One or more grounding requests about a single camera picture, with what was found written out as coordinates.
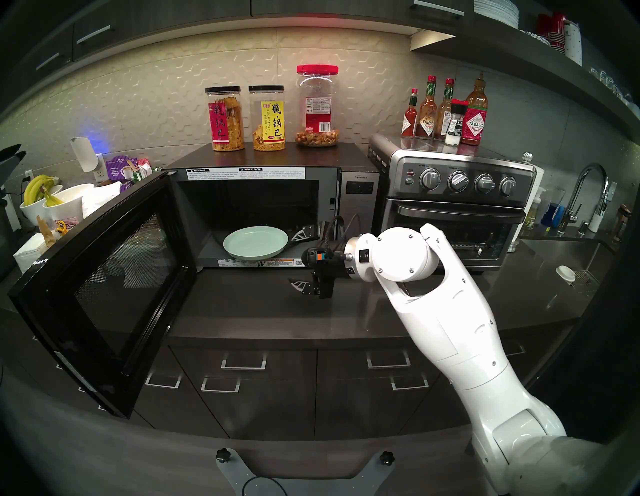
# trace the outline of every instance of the red lid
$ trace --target red lid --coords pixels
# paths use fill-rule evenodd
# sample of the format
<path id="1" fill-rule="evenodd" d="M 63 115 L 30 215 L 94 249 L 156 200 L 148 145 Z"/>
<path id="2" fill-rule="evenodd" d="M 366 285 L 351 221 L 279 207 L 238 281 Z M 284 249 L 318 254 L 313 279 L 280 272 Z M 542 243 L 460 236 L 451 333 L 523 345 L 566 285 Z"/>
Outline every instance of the red lid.
<path id="1" fill-rule="evenodd" d="M 298 74 L 320 74 L 321 76 L 334 76 L 338 74 L 337 65 L 328 64 L 300 64 L 296 67 Z"/>

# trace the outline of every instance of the faucet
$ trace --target faucet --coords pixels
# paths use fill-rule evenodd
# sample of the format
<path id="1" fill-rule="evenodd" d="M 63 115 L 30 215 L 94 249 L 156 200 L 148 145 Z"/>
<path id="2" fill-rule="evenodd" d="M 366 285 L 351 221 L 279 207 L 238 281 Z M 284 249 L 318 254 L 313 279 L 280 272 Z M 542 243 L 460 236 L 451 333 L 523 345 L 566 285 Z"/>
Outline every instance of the faucet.
<path id="1" fill-rule="evenodd" d="M 598 200 L 598 204 L 596 205 L 595 213 L 599 216 L 604 215 L 604 211 L 607 208 L 607 195 L 609 194 L 609 178 L 607 173 L 604 170 L 604 167 L 596 162 L 587 165 L 580 175 L 578 176 L 578 181 L 575 183 L 575 187 L 573 188 L 573 193 L 571 194 L 571 198 L 569 199 L 569 203 L 564 210 L 564 215 L 560 224 L 558 224 L 558 234 L 564 234 L 566 230 L 566 226 L 569 223 L 575 223 L 578 220 L 577 211 L 574 213 L 573 208 L 575 207 L 575 201 L 578 199 L 578 194 L 580 193 L 580 189 L 582 188 L 582 183 L 584 179 L 587 177 L 589 172 L 592 170 L 600 171 L 600 176 L 602 177 L 602 192 L 600 193 L 600 199 Z"/>

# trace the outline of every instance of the stainless steel sink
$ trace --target stainless steel sink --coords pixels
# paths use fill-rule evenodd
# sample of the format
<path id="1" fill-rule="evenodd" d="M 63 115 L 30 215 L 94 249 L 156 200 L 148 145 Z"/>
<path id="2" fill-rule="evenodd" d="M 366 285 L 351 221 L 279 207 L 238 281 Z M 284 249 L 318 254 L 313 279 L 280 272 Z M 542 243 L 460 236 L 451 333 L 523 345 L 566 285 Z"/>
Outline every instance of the stainless steel sink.
<path id="1" fill-rule="evenodd" d="M 615 258 L 613 252 L 597 239 L 523 239 L 526 246 L 547 264 L 566 265 L 576 272 L 576 290 L 592 292 L 607 274 Z"/>

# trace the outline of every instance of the yellow label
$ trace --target yellow label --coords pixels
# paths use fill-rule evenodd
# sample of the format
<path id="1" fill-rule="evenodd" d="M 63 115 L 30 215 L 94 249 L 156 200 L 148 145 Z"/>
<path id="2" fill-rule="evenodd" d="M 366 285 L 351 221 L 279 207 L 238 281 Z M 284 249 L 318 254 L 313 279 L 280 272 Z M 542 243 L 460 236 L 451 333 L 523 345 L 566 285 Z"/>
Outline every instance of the yellow label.
<path id="1" fill-rule="evenodd" d="M 284 102 L 260 102 L 262 139 L 265 143 L 284 141 Z"/>

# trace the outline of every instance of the nuts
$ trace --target nuts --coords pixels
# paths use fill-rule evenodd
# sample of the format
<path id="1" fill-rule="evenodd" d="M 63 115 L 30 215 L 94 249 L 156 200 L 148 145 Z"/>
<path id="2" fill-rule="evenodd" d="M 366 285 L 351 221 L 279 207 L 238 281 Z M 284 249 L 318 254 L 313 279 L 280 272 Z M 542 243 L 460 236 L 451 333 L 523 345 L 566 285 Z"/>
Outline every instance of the nuts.
<path id="1" fill-rule="evenodd" d="M 340 131 L 334 129 L 330 132 L 307 132 L 296 133 L 296 143 L 305 147 L 332 147 L 338 142 Z"/>

